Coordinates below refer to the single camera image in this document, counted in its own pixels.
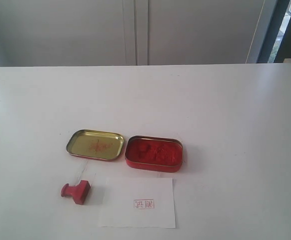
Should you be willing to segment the red ink pad tin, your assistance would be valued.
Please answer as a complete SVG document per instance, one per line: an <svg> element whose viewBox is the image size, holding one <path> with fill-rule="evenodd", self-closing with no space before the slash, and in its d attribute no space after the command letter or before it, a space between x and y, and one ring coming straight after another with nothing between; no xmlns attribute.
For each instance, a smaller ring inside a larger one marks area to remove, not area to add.
<svg viewBox="0 0 291 240"><path fill-rule="evenodd" d="M125 160L134 169L175 173L183 164L183 145L172 138L136 135L127 142Z"/></svg>

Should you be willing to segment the red rubber stamp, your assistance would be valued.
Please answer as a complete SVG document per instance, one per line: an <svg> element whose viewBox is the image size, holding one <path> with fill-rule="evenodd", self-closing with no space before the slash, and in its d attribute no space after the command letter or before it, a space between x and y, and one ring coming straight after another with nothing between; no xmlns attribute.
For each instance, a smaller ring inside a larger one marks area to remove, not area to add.
<svg viewBox="0 0 291 240"><path fill-rule="evenodd" d="M61 191L61 197L71 197L75 204L84 205L91 185L87 180L81 180L77 185L65 184Z"/></svg>

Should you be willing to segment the white paper sheet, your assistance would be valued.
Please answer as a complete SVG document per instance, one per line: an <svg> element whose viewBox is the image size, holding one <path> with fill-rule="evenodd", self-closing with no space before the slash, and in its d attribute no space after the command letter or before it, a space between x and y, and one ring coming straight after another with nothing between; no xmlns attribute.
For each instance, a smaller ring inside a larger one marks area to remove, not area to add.
<svg viewBox="0 0 291 240"><path fill-rule="evenodd" d="M172 178L106 180L100 227L176 228Z"/></svg>

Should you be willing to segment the gold tin lid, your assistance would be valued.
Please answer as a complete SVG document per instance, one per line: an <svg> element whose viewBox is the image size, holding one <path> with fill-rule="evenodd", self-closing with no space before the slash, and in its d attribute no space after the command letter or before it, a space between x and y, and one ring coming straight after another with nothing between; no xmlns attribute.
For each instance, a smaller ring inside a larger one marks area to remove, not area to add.
<svg viewBox="0 0 291 240"><path fill-rule="evenodd" d="M81 129L72 135L66 151L75 157L109 162L120 156L124 142L119 133Z"/></svg>

